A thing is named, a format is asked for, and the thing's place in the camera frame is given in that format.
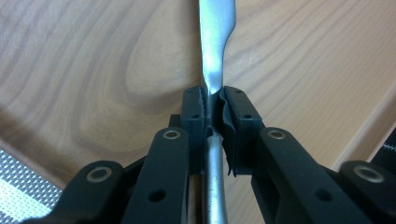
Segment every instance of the round metal screw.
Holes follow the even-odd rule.
[[[170,130],[167,131],[163,134],[163,137],[166,139],[177,139],[180,137],[180,132],[178,131],[174,131],[174,130]]]
[[[91,183],[100,183],[107,180],[111,176],[111,169],[106,166],[99,166],[92,169],[87,174],[87,180]]]
[[[275,139],[284,139],[286,137],[286,135],[284,133],[277,131],[277,130],[269,131],[267,134],[268,134],[268,136],[275,138]]]
[[[353,168],[353,172],[355,172],[355,174],[358,177],[370,181],[372,183],[379,184],[385,181],[384,176],[382,176],[379,172],[368,166],[357,165],[355,166],[355,168]]]

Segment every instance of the perforated metal sheet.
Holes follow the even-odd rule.
[[[60,194],[50,182],[0,150],[0,223],[43,217]]]

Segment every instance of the wooden board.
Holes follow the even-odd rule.
[[[236,8],[224,84],[319,163],[370,158],[396,122],[396,2]],[[92,161],[144,156],[200,83],[198,1],[0,1],[0,15],[0,147],[61,188]],[[249,178],[225,186],[230,223],[262,222]]]

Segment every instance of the dotted surface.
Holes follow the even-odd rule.
[[[4,150],[0,150],[0,180],[5,183],[0,189],[3,197],[6,195],[15,202],[2,205],[7,207],[0,211],[0,223],[19,223],[19,216],[16,217],[17,213],[10,212],[12,209],[23,210],[26,215],[31,215],[30,211],[43,211],[42,208],[50,211],[61,195],[59,189]]]

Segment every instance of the wooden surface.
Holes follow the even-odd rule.
[[[319,163],[370,158],[396,121],[396,2],[236,8],[225,84]],[[0,1],[0,147],[61,188],[92,161],[144,156],[200,83],[197,15],[198,1]],[[230,223],[262,222],[249,178],[225,186]]]

